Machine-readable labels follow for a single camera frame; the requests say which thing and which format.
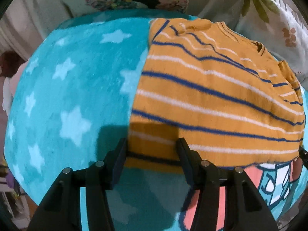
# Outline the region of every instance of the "white star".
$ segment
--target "white star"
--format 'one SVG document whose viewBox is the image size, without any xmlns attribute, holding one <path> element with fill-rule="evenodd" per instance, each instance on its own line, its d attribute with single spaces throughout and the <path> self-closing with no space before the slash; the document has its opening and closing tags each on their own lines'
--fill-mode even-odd
<svg viewBox="0 0 308 231">
<path fill-rule="evenodd" d="M 15 133 L 15 127 L 14 127 L 14 121 L 10 121 L 9 123 L 9 127 L 8 127 L 8 133 L 9 133 L 9 137 L 12 140 L 13 139 L 13 134 Z"/>
<path fill-rule="evenodd" d="M 45 164 L 44 158 L 40 154 L 39 146 L 36 144 L 33 147 L 28 146 L 28 150 L 30 153 L 30 165 L 35 167 L 38 172 L 42 173 L 42 165 Z"/>
<path fill-rule="evenodd" d="M 131 34 L 123 33 L 122 30 L 118 29 L 113 33 L 103 34 L 103 39 L 100 43 L 113 42 L 121 43 L 124 39 L 130 38 Z"/>
<path fill-rule="evenodd" d="M 18 165 L 13 165 L 13 169 L 14 169 L 14 177 L 15 177 L 15 179 L 19 183 L 22 183 L 24 181 L 24 178 L 23 178 L 23 176 L 20 173 Z"/>
<path fill-rule="evenodd" d="M 39 64 L 38 58 L 36 58 L 34 61 L 31 61 L 26 68 L 26 73 L 32 74 L 33 69 L 36 68 L 38 64 Z"/>
<path fill-rule="evenodd" d="M 61 38 L 60 40 L 58 40 L 57 42 L 56 42 L 56 45 L 59 45 L 59 46 L 64 46 L 65 45 L 65 41 L 66 41 L 66 38 L 65 37 L 63 37 L 63 38 Z"/>
<path fill-rule="evenodd" d="M 60 136 L 71 139 L 76 146 L 81 145 L 82 135 L 91 128 L 91 122 L 82 118 L 80 107 L 76 106 L 71 112 L 61 112 L 62 128 Z"/>
<path fill-rule="evenodd" d="M 67 58 L 64 63 L 58 64 L 56 66 L 56 70 L 54 72 L 52 79 L 54 80 L 54 79 L 60 77 L 60 79 L 63 81 L 65 79 L 66 75 L 67 75 L 67 72 L 72 70 L 75 66 L 76 66 L 76 64 L 71 62 L 70 58 Z"/>
<path fill-rule="evenodd" d="M 134 97 L 137 90 L 137 86 L 139 83 L 139 78 L 145 63 L 145 59 L 147 58 L 148 50 L 145 49 L 139 59 L 139 62 L 137 64 L 137 67 L 135 70 L 121 70 L 120 74 L 122 77 L 124 77 L 124 83 L 120 89 L 121 94 L 127 94 L 128 95 L 128 118 L 130 118 L 131 115 L 131 108 L 133 107 Z"/>
<path fill-rule="evenodd" d="M 98 16 L 93 17 L 93 23 L 92 24 L 103 24 L 105 21 L 107 21 L 111 16 L 107 16 L 105 13 L 100 13 Z"/>
<path fill-rule="evenodd" d="M 34 107 L 36 103 L 36 100 L 34 99 L 34 92 L 31 93 L 31 95 L 26 97 L 26 107 L 24 112 L 28 114 L 30 117 L 32 108 Z"/>
<path fill-rule="evenodd" d="M 123 224 L 128 224 L 129 216 L 137 212 L 137 208 L 124 203 L 118 191 L 107 191 L 110 213 L 112 217 Z"/>
</svg>

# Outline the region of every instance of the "leaf print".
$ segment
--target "leaf print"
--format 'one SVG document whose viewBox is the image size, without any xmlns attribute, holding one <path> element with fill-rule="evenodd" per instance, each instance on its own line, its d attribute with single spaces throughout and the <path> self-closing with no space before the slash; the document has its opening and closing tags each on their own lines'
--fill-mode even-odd
<svg viewBox="0 0 308 231">
<path fill-rule="evenodd" d="M 261 18 L 262 21 L 269 23 L 269 18 L 267 16 L 267 13 L 265 9 L 263 8 L 261 2 L 259 0 L 252 0 L 254 3 L 254 6 L 256 7 L 256 10 L 258 12 L 259 17 Z"/>
<path fill-rule="evenodd" d="M 250 7 L 250 0 L 244 0 L 243 8 L 242 8 L 242 16 L 247 15 Z"/>
<path fill-rule="evenodd" d="M 296 30 L 295 28 L 291 28 L 288 30 L 287 28 L 282 29 L 283 36 L 286 38 L 285 45 L 286 47 L 296 47 Z"/>
<path fill-rule="evenodd" d="M 279 8 L 272 0 L 261 0 L 261 2 L 273 13 L 279 15 Z"/>
<path fill-rule="evenodd" d="M 290 37 L 290 32 L 287 28 L 283 28 L 282 32 L 284 37 Z"/>
<path fill-rule="evenodd" d="M 291 35 L 291 41 L 296 41 L 296 36 L 295 35 Z"/>
</svg>

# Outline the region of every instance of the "fleece blanket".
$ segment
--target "fleece blanket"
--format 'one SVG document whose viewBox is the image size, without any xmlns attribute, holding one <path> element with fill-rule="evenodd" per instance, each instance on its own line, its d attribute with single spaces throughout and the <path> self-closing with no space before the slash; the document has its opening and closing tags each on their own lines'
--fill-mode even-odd
<svg viewBox="0 0 308 231">
<path fill-rule="evenodd" d="M 37 204 L 63 168 L 87 168 L 127 136 L 148 52 L 149 22 L 161 17 L 194 19 L 159 10 L 97 13 L 64 22 L 31 57 L 13 101 L 5 157 Z M 300 159 L 245 169 L 275 219 L 307 184 L 308 173 Z M 197 195 L 182 174 L 124 168 L 107 199 L 116 230 L 186 231 Z M 87 231 L 84 190 L 81 216 Z M 219 216 L 221 230 L 224 212 Z"/>
</svg>

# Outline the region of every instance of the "white curtain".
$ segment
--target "white curtain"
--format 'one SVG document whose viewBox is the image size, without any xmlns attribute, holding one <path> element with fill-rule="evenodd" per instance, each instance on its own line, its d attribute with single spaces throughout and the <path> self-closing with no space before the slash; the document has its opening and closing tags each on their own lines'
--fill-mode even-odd
<svg viewBox="0 0 308 231">
<path fill-rule="evenodd" d="M 187 13 L 212 22 L 224 21 L 234 29 L 240 18 L 244 0 L 189 0 Z"/>
<path fill-rule="evenodd" d="M 69 18 L 59 0 L 14 0 L 0 20 L 0 54 L 14 50 L 28 60 L 48 34 Z"/>
</svg>

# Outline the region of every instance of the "white stripe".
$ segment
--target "white stripe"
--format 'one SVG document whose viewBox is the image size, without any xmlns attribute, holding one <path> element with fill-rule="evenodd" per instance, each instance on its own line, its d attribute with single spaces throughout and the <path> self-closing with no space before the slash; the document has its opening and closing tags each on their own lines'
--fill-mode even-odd
<svg viewBox="0 0 308 231">
<path fill-rule="evenodd" d="M 180 22 L 180 25 L 182 26 L 182 28 L 186 31 L 186 27 L 183 23 Z"/>
<path fill-rule="evenodd" d="M 238 155 L 283 155 L 283 154 L 292 154 L 298 152 L 297 149 L 291 150 L 268 150 L 268 149 L 237 149 L 237 148 L 228 148 L 228 147 L 213 147 L 213 146 L 202 146 L 197 144 L 188 145 L 192 150 L 200 150 L 206 152 L 216 152 L 216 153 L 227 153 L 227 154 L 238 154 Z"/>
<path fill-rule="evenodd" d="M 209 37 L 209 36 L 208 36 L 206 33 L 204 33 L 203 31 L 201 31 L 201 33 L 206 37 L 206 39 L 215 42 L 216 48 L 221 49 L 221 50 L 227 50 L 227 51 L 229 51 L 229 52 L 231 52 L 231 53 L 233 53 L 233 54 L 235 54 L 235 55 L 238 56 L 238 54 L 237 54 L 236 52 L 234 52 L 233 50 L 231 50 L 231 49 L 220 48 L 220 47 L 218 47 L 217 44 L 216 44 L 216 41 L 215 41 L 213 38 Z"/>
<path fill-rule="evenodd" d="M 137 131 L 129 131 L 128 133 L 131 136 L 137 136 L 140 139 L 148 140 L 148 141 L 154 141 L 162 144 L 167 145 L 174 145 L 175 142 L 157 137 L 157 136 L 151 136 L 148 134 L 144 134 Z M 216 153 L 227 153 L 227 154 L 239 154 L 239 155 L 246 155 L 246 154 L 272 154 L 272 155 L 282 155 L 282 154 L 291 154 L 298 152 L 297 149 L 292 150 L 263 150 L 263 149 L 236 149 L 236 148 L 226 148 L 226 147 L 213 147 L 213 146 L 202 146 L 197 144 L 190 144 L 188 145 L 190 149 L 192 150 L 201 150 L 206 152 L 216 152 Z"/>
<path fill-rule="evenodd" d="M 175 37 L 170 37 L 170 35 L 168 35 L 168 34 L 165 33 L 165 32 L 160 32 L 160 34 L 163 35 L 163 36 L 165 36 L 165 37 L 167 37 L 167 38 L 170 39 L 170 40 L 175 38 Z M 186 40 L 194 50 L 210 50 L 210 51 L 214 51 L 211 47 L 196 48 L 196 47 L 193 45 L 193 43 L 189 40 L 189 38 L 186 37 L 186 36 L 179 36 L 179 37 L 177 37 L 177 38 L 183 38 L 184 40 Z M 227 50 L 227 51 L 230 51 L 231 53 L 233 53 L 233 54 L 235 54 L 235 55 L 238 55 L 237 53 L 235 53 L 235 52 L 234 52 L 233 50 L 231 50 L 231 49 L 220 48 L 220 47 L 218 47 L 217 45 L 216 45 L 216 48 L 217 48 L 217 49 L 220 49 L 220 50 Z"/>
<path fill-rule="evenodd" d="M 165 37 L 167 37 L 168 39 L 171 39 L 170 35 L 168 35 L 168 34 L 165 33 L 165 32 L 160 32 L 159 34 L 160 34 L 160 35 L 163 35 L 163 36 L 165 36 Z"/>
<path fill-rule="evenodd" d="M 160 35 L 163 35 L 163 36 L 167 37 L 168 39 L 173 39 L 172 37 L 170 37 L 170 35 L 168 35 L 168 34 L 165 33 L 165 32 L 161 32 Z M 180 36 L 179 38 L 183 38 L 184 40 L 186 40 L 194 50 L 209 50 L 209 51 L 214 51 L 214 50 L 213 50 L 212 48 L 210 48 L 210 47 L 196 48 L 196 47 L 193 45 L 193 43 L 189 40 L 189 38 L 186 37 L 186 36 Z"/>
<path fill-rule="evenodd" d="M 152 93 L 152 92 L 145 91 L 145 90 L 141 90 L 141 89 L 138 89 L 136 94 L 147 97 L 147 98 L 151 98 L 151 99 L 154 99 L 154 100 L 157 100 L 157 101 L 160 101 L 160 102 L 164 102 L 164 103 L 167 103 L 167 104 L 170 104 L 170 105 L 173 105 L 173 106 L 177 106 L 177 107 L 180 107 L 180 108 L 183 108 L 183 109 L 187 109 L 187 110 L 190 110 L 190 111 L 193 111 L 193 112 L 199 112 L 199 113 L 202 113 L 202 114 L 205 114 L 205 115 L 219 116 L 219 117 L 228 118 L 228 119 L 232 119 L 232 120 L 236 120 L 236 121 L 249 122 L 249 123 L 255 124 L 255 125 L 260 126 L 260 127 L 265 127 L 267 129 L 278 130 L 278 131 L 281 131 L 285 134 L 290 134 L 290 135 L 301 134 L 304 131 L 304 130 L 302 130 L 302 131 L 295 131 L 295 132 L 287 132 L 282 128 L 270 126 L 270 125 L 264 124 L 262 122 L 255 121 L 253 119 L 249 119 L 247 117 L 202 108 L 202 107 L 199 107 L 199 106 L 195 106 L 195 105 L 192 105 L 192 104 L 189 104 L 189 103 L 186 103 L 186 102 L 181 102 L 181 101 L 178 101 L 176 99 L 172 99 L 172 98 L 169 98 L 169 97 L 166 97 L 166 96 L 163 96 L 163 95 L 159 95 L 159 94 Z"/>
<path fill-rule="evenodd" d="M 162 144 L 166 144 L 166 145 L 174 145 L 175 144 L 175 142 L 173 142 L 173 141 L 170 141 L 170 140 L 158 137 L 158 136 L 151 136 L 151 135 L 141 133 L 141 132 L 137 132 L 137 131 L 130 130 L 128 132 L 128 134 L 130 136 L 136 136 L 140 139 L 151 141 L 151 142 L 158 142 L 158 143 L 162 143 Z"/>
<path fill-rule="evenodd" d="M 240 58 L 240 60 L 241 61 L 251 61 L 252 62 L 252 60 L 250 60 L 249 58 Z"/>
<path fill-rule="evenodd" d="M 227 75 L 224 75 L 224 74 L 219 73 L 219 72 L 214 71 L 214 70 L 203 70 L 203 69 L 201 69 L 199 67 L 196 67 L 196 66 L 194 66 L 192 64 L 186 63 L 181 58 L 172 57 L 172 56 L 166 56 L 166 55 L 148 55 L 147 59 L 161 60 L 161 61 L 172 61 L 172 62 L 180 63 L 180 64 L 182 64 L 183 66 L 185 66 L 187 68 L 199 71 L 200 73 L 205 74 L 205 75 L 208 75 L 208 74 L 215 75 L 215 76 L 217 76 L 217 77 L 219 77 L 221 79 L 224 79 L 224 80 L 226 80 L 228 82 L 232 82 L 232 83 L 237 84 L 237 85 L 239 85 L 239 86 L 241 86 L 243 88 L 246 88 L 246 89 L 249 89 L 249 90 L 255 92 L 256 94 L 258 94 L 258 95 L 268 99 L 269 101 L 275 103 L 277 106 L 285 109 L 288 112 L 291 112 L 291 113 L 296 114 L 296 115 L 303 115 L 304 114 L 304 112 L 296 112 L 296 111 L 286 107 L 285 105 L 283 105 L 282 103 L 278 102 L 276 99 L 273 99 L 272 97 L 270 97 L 269 95 L 267 95 L 263 91 L 255 88 L 255 87 L 253 87 L 253 86 L 251 86 L 251 85 L 249 85 L 249 84 L 247 84 L 245 82 L 239 81 L 237 79 L 234 79 L 232 77 L 229 77 Z"/>
<path fill-rule="evenodd" d="M 214 52 L 214 50 L 213 50 L 211 47 L 196 48 L 196 47 L 193 45 L 193 43 L 189 40 L 188 37 L 183 36 L 182 38 L 183 38 L 184 40 L 186 40 L 187 42 L 189 42 L 190 46 L 191 46 L 194 50 L 209 50 L 209 51 L 213 51 L 213 52 Z"/>
<path fill-rule="evenodd" d="M 158 20 L 158 18 L 154 19 L 154 20 L 151 20 L 151 25 L 150 25 L 150 29 L 152 28 L 152 26 L 154 25 L 154 23 Z"/>
<path fill-rule="evenodd" d="M 292 91 L 292 92 L 289 92 L 289 93 L 285 93 L 285 94 L 282 94 L 280 96 L 285 97 L 285 96 L 292 95 L 292 94 L 295 94 L 295 91 Z"/>
<path fill-rule="evenodd" d="M 256 67 L 255 63 L 252 60 L 250 60 L 249 58 L 240 58 L 240 60 L 241 61 L 250 61 Z"/>
</svg>

